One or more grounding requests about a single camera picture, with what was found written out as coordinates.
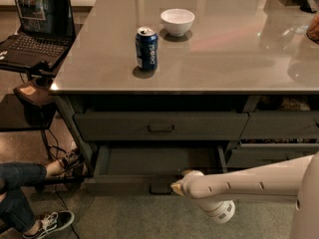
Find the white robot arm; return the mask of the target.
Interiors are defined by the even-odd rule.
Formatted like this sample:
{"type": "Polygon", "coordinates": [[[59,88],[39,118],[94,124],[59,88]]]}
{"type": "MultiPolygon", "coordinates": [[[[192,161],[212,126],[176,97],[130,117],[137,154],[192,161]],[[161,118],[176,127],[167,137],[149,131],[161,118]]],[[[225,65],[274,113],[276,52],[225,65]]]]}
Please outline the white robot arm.
{"type": "Polygon", "coordinates": [[[232,218],[236,200],[291,201],[289,239],[319,239],[319,153],[222,174],[189,170],[170,187],[219,224],[232,218]]]}

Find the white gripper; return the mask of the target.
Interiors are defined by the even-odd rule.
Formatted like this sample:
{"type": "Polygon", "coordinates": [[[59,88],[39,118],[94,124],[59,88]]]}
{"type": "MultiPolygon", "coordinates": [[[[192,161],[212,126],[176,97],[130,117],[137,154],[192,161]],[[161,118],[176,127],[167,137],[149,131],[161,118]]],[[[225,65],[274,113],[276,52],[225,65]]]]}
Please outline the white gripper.
{"type": "Polygon", "coordinates": [[[186,196],[214,222],[223,224],[229,221],[235,212],[232,200],[217,199],[219,194],[229,189],[225,176],[204,175],[199,170],[187,170],[183,179],[173,182],[171,189],[180,196],[186,196]]]}

